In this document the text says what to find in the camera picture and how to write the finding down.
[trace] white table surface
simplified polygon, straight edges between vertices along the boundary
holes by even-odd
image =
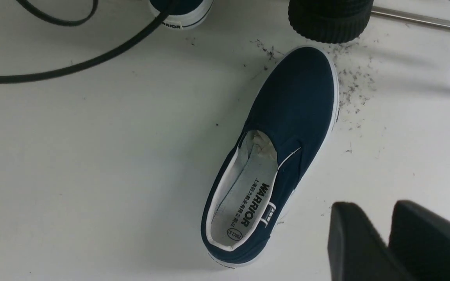
[[[34,2],[62,18],[91,5]],[[372,18],[351,43],[315,43],[342,72],[341,114],[261,259],[227,270],[208,257],[202,209],[264,69],[312,43],[287,5],[216,0],[195,30],[159,28],[93,69],[0,85],[0,281],[328,281],[334,201],[358,203],[385,241],[398,199],[450,219],[450,34]],[[448,0],[376,5],[450,20]],[[90,22],[56,27],[0,0],[0,74],[81,62],[151,19],[145,0],[101,0]]]

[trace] black rubber sole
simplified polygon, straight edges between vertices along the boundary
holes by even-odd
[[[342,1],[340,5],[314,6],[307,0],[289,2],[289,23],[303,37],[322,43],[345,43],[367,27],[373,0]]]

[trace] white rubber sole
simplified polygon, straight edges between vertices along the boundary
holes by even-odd
[[[195,10],[188,14],[169,15],[162,24],[172,30],[193,29],[207,18],[207,15],[213,6],[213,2],[214,0],[204,0]],[[148,7],[154,16],[159,15],[159,11],[154,8],[150,1],[148,2]]]
[[[289,55],[291,52],[299,49],[299,48],[304,48],[304,47],[311,47],[311,48],[315,48],[317,50],[319,50],[321,53],[324,54],[324,56],[327,58],[327,61],[330,64],[331,67],[331,72],[332,72],[332,79],[333,79],[333,88],[334,88],[334,102],[333,102],[333,106],[332,106],[332,115],[331,115],[331,121],[330,121],[330,125],[329,125],[329,129],[327,130],[327,133],[325,134],[324,140],[322,142],[322,144],[320,145],[320,148],[318,150],[318,153],[316,154],[316,156],[314,157],[314,160],[312,161],[312,163],[310,164],[310,166],[308,167],[307,171],[305,172],[305,174],[308,174],[310,171],[310,167],[314,166],[316,164],[316,162],[318,161],[319,155],[321,154],[320,151],[323,150],[323,148],[325,147],[325,143],[327,142],[327,139],[329,138],[330,133],[332,132],[332,130],[334,129],[334,125],[336,124],[336,122],[338,121],[338,117],[339,117],[339,81],[338,81],[338,71],[336,70],[336,66],[334,65],[334,62],[332,61],[332,59],[326,54],[326,52],[324,52],[324,50],[322,50],[321,48],[318,47],[314,47],[314,46],[300,46],[297,48],[294,48],[293,50],[289,51],[288,53],[286,53],[286,55],[284,55],[284,57],[287,57],[287,55]],[[275,65],[275,67],[277,67],[280,62],[282,62],[282,60],[284,59],[284,57],[277,62],[277,64]],[[270,76],[270,74],[274,71],[275,67],[273,67],[270,70],[270,73],[268,73],[266,79],[268,79],[268,77]],[[297,192],[295,192],[296,189],[293,190],[293,192],[291,193],[291,195],[289,196],[289,198],[286,201],[286,204],[284,204],[284,207],[282,208],[282,211],[280,212],[279,216],[277,217],[277,221],[275,222],[270,222],[271,224],[274,223],[275,225],[273,226],[272,232],[273,233],[275,231],[275,228],[277,227],[277,222],[279,221],[279,219],[284,218],[287,213],[289,212],[291,205],[293,203],[293,201],[296,200],[296,195],[298,194]],[[247,265],[250,265],[252,263],[254,263],[255,261],[257,261],[259,259],[259,257],[262,255],[262,253],[264,253],[264,250],[261,251],[260,254],[258,254],[258,256],[256,256],[255,258],[253,258],[252,260],[248,261],[247,263],[226,263],[222,260],[218,260],[216,259],[211,253],[208,252],[209,256],[219,265],[223,266],[223,267],[227,267],[229,269],[235,269],[238,267],[245,267]]]

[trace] navy shoe with white sole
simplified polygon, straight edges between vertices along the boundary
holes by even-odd
[[[337,120],[338,100],[322,50],[296,48],[277,63],[207,198],[201,235],[217,263],[244,266],[264,249]]]
[[[200,25],[209,14],[214,0],[181,0],[177,8],[162,23],[174,30],[188,30]],[[149,0],[148,6],[154,16],[166,9],[171,0]]]

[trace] printed logo on insole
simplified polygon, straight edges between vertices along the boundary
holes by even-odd
[[[227,229],[227,235],[229,236],[230,239],[235,241],[239,241],[243,238],[243,234],[235,228]]]
[[[254,218],[256,211],[258,210],[259,205],[263,201],[265,195],[267,194],[268,188],[270,187],[270,185],[266,183],[262,183],[259,187],[258,185],[259,180],[256,178],[253,184],[251,185],[248,194],[245,196],[243,202],[241,203],[241,206],[237,210],[236,215],[232,219],[232,222],[230,223],[230,226],[232,228],[229,228],[227,230],[227,235],[232,240],[236,240],[236,236],[233,236],[234,238],[231,237],[231,234],[229,233],[231,230],[240,233],[241,239],[243,237],[242,233],[235,228],[236,223],[241,221],[242,224],[241,227],[247,228],[250,225],[251,221],[253,222],[255,221]]]

